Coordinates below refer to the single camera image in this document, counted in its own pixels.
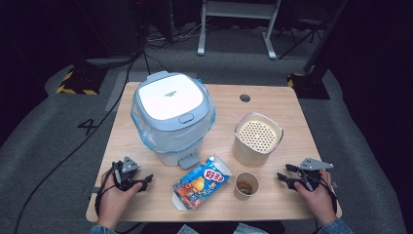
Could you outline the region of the blue and orange snack carton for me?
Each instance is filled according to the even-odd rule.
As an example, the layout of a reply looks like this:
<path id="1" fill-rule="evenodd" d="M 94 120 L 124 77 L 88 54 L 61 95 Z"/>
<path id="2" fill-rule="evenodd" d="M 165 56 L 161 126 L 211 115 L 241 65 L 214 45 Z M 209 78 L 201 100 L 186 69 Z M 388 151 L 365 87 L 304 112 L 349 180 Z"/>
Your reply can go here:
<path id="1" fill-rule="evenodd" d="M 193 211 L 231 176 L 227 164 L 220 157 L 211 156 L 172 186 L 171 201 L 178 211 Z"/>

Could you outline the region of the white desk frame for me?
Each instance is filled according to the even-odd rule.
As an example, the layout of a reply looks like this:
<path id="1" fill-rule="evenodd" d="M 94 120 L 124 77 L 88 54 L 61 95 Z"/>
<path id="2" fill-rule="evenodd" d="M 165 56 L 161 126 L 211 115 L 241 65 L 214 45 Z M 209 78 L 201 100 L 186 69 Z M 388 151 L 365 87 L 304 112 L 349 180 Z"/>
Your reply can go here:
<path id="1" fill-rule="evenodd" d="M 201 8 L 201 33 L 197 54 L 203 56 L 206 52 L 207 17 L 227 17 L 254 20 L 268 20 L 267 31 L 262 33 L 269 59 L 276 59 L 277 54 L 271 42 L 271 35 L 278 16 L 281 0 L 271 4 L 220 2 L 203 0 Z"/>

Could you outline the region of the person's right hand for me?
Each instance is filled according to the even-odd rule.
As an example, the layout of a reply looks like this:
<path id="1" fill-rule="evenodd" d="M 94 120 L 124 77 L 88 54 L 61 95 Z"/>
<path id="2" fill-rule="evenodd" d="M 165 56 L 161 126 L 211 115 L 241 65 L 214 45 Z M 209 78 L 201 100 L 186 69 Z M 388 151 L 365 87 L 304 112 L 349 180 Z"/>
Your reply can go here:
<path id="1" fill-rule="evenodd" d="M 325 170 L 320 170 L 321 185 L 314 191 L 308 191 L 300 182 L 295 182 L 297 192 L 302 196 L 309 211 L 319 221 L 321 226 L 337 219 L 334 212 L 332 199 L 329 191 L 331 190 L 331 176 Z"/>

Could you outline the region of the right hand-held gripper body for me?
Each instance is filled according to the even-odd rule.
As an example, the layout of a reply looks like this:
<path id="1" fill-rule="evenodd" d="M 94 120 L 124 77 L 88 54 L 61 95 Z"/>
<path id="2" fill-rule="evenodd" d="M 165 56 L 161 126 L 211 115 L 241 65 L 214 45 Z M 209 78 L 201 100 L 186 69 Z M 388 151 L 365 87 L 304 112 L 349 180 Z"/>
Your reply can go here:
<path id="1" fill-rule="evenodd" d="M 332 168 L 333 165 L 331 163 L 325 163 L 313 158 L 305 158 L 297 167 L 297 175 L 302 179 L 303 185 L 309 191 L 314 191 L 319 186 L 319 171 Z"/>

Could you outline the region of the black slanted pole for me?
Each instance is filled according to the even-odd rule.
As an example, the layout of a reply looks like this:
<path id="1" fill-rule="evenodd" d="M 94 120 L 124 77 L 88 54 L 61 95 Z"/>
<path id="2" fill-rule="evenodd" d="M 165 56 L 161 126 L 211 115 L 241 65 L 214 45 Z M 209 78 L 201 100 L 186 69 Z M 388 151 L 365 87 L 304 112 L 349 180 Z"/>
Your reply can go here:
<path id="1" fill-rule="evenodd" d="M 313 51 L 313 53 L 311 54 L 310 58 L 308 59 L 307 63 L 305 64 L 305 66 L 303 67 L 303 71 L 307 74 L 311 73 L 313 68 L 316 66 L 317 60 L 321 54 L 321 51 L 323 49 L 323 47 L 325 46 L 325 43 L 328 39 L 328 37 L 331 34 L 331 31 L 333 30 L 335 24 L 337 23 L 337 20 L 340 18 L 340 16 L 342 15 L 342 12 L 344 11 L 347 3 L 349 0 L 340 0 L 340 6 L 339 8 L 335 11 L 335 13 L 333 14 L 330 23 L 328 24 L 323 36 L 321 37 L 318 45 L 316 46 L 315 50 Z"/>

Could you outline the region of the person's left hand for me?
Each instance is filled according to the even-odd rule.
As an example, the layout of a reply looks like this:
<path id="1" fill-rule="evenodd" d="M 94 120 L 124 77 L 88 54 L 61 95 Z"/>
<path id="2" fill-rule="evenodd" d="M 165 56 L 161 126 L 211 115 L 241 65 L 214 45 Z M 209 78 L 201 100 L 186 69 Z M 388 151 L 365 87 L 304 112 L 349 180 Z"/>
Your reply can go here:
<path id="1" fill-rule="evenodd" d="M 114 182 L 114 177 L 109 173 L 104 184 L 104 194 L 100 199 L 99 215 L 97 225 L 114 230 L 129 205 L 129 202 L 141 188 L 139 182 L 128 191 L 118 189 Z"/>

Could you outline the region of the dark food scrap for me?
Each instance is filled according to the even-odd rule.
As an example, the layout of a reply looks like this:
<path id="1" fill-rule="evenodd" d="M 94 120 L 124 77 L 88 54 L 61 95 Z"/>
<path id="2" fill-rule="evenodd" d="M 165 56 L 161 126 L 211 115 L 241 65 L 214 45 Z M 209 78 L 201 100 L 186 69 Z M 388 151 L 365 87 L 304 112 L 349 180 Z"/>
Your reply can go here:
<path id="1" fill-rule="evenodd" d="M 238 182 L 237 188 L 244 195 L 252 194 L 252 188 L 247 182 L 244 182 L 244 181 Z"/>

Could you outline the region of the beige canister with perforated strainer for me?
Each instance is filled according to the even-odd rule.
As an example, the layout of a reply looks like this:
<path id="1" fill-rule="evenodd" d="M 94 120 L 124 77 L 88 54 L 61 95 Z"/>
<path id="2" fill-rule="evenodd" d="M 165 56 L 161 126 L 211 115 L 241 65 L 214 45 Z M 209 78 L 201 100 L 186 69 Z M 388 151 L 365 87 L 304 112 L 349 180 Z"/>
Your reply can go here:
<path id="1" fill-rule="evenodd" d="M 263 166 L 283 138 L 283 128 L 267 116 L 250 112 L 237 124 L 233 156 L 246 167 Z"/>

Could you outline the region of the grey floor tape strip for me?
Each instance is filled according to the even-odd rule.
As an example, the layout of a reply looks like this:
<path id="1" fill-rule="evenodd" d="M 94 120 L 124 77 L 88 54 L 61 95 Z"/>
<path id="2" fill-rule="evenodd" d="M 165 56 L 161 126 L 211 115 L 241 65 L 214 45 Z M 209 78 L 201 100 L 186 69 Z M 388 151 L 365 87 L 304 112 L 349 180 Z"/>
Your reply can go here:
<path id="1" fill-rule="evenodd" d="M 129 73 L 127 71 L 121 71 L 116 79 L 114 87 L 112 89 L 111 95 L 106 103 L 105 110 L 109 112 L 117 111 L 120 98 L 122 96 L 122 91 L 124 89 L 125 84 L 127 83 L 127 77 Z"/>

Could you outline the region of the person's left leg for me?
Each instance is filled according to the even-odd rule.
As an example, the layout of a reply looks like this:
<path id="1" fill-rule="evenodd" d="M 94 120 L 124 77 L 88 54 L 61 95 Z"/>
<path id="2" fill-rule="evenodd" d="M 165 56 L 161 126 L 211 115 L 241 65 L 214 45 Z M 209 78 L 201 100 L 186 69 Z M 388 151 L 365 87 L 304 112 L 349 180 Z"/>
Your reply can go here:
<path id="1" fill-rule="evenodd" d="M 184 224 L 176 234 L 199 234 L 196 230 L 191 228 L 190 226 Z"/>

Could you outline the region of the black tripod stand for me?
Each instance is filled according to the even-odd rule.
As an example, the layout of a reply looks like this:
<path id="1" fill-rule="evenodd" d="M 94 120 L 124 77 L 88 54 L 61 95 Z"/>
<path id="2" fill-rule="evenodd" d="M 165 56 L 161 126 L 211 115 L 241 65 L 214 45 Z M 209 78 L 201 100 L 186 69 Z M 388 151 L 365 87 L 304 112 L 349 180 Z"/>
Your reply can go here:
<path id="1" fill-rule="evenodd" d="M 294 31 L 305 31 L 306 34 L 297 40 L 295 38 Z M 296 47 L 298 47 L 301 43 L 303 43 L 307 38 L 310 39 L 311 42 L 314 41 L 314 37 L 318 36 L 320 38 L 319 32 L 323 30 L 323 23 L 320 20 L 315 19 L 293 19 L 289 25 L 284 26 L 282 31 L 278 34 L 280 36 L 285 31 L 289 31 L 291 38 L 292 38 L 292 46 L 288 48 L 285 52 L 283 52 L 279 59 L 283 59 L 287 56 L 290 52 L 292 52 Z"/>

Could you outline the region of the person's right leg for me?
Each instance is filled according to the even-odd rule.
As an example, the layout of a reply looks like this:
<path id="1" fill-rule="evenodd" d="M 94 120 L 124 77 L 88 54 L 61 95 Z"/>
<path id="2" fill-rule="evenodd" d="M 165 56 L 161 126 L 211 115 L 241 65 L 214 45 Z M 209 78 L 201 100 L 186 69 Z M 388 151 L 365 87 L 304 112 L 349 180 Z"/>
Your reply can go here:
<path id="1" fill-rule="evenodd" d="M 261 230 L 245 223 L 239 223 L 233 234 L 260 234 Z"/>

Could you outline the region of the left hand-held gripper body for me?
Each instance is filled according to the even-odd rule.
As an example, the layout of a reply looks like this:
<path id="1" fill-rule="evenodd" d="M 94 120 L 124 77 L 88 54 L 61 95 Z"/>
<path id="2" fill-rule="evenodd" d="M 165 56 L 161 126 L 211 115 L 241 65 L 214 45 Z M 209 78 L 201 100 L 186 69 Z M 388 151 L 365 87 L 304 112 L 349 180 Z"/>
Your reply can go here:
<path id="1" fill-rule="evenodd" d="M 138 180 L 133 178 L 140 169 L 140 165 L 129 156 L 126 156 L 123 161 L 113 162 L 112 169 L 115 185 L 122 191 L 128 191 L 138 183 Z"/>

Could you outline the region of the person's leg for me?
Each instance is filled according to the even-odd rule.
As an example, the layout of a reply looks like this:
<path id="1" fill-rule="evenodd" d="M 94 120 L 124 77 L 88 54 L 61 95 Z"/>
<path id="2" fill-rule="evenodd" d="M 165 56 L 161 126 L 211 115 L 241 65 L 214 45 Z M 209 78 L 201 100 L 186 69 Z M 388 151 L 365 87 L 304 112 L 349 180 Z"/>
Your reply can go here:
<path id="1" fill-rule="evenodd" d="M 233 234 L 260 234 L 261 230 L 245 223 L 239 223 Z"/>
<path id="2" fill-rule="evenodd" d="M 190 226 L 184 224 L 176 234 L 199 234 L 196 230 L 191 228 Z"/>

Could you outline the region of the brown paper cup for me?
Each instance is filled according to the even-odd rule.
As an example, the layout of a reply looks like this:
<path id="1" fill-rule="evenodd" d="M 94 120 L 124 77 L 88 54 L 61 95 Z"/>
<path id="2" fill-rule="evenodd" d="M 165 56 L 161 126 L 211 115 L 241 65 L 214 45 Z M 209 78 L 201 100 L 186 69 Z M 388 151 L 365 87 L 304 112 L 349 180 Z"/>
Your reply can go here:
<path id="1" fill-rule="evenodd" d="M 241 181 L 247 182 L 251 186 L 252 188 L 251 195 L 244 195 L 238 190 L 237 183 Z M 235 186 L 234 186 L 234 195 L 237 199 L 241 201 L 245 201 L 249 199 L 251 196 L 253 196 L 258 190 L 259 190 L 259 180 L 254 174 L 249 173 L 249 172 L 243 172 L 236 176 Z"/>

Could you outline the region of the black base with yellow stripes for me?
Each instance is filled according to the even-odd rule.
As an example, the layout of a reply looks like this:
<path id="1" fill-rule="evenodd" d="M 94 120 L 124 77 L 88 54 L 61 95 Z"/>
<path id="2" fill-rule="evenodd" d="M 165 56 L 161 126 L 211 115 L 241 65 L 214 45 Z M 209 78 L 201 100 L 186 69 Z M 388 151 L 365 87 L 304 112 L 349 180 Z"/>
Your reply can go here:
<path id="1" fill-rule="evenodd" d="M 71 67 L 56 92 L 58 94 L 71 95 L 98 95 L 106 74 L 106 68 L 81 70 L 76 67 Z"/>
<path id="2" fill-rule="evenodd" d="M 310 74 L 290 73 L 287 75 L 287 85 L 298 98 L 330 99 L 322 81 L 314 79 Z"/>

